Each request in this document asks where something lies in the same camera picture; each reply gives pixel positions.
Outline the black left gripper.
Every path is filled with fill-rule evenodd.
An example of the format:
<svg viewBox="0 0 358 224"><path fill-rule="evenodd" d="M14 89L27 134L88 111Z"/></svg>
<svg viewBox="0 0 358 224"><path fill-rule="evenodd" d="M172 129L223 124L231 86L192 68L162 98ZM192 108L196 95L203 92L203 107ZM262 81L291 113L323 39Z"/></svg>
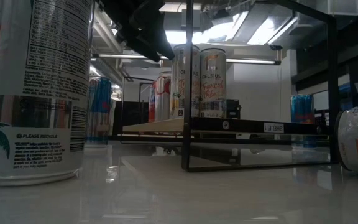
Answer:
<svg viewBox="0 0 358 224"><path fill-rule="evenodd" d="M160 56L174 58L167 40L164 13L160 8L163 0L100 0L104 12L115 24L116 40L138 54L160 61Z"/></svg>

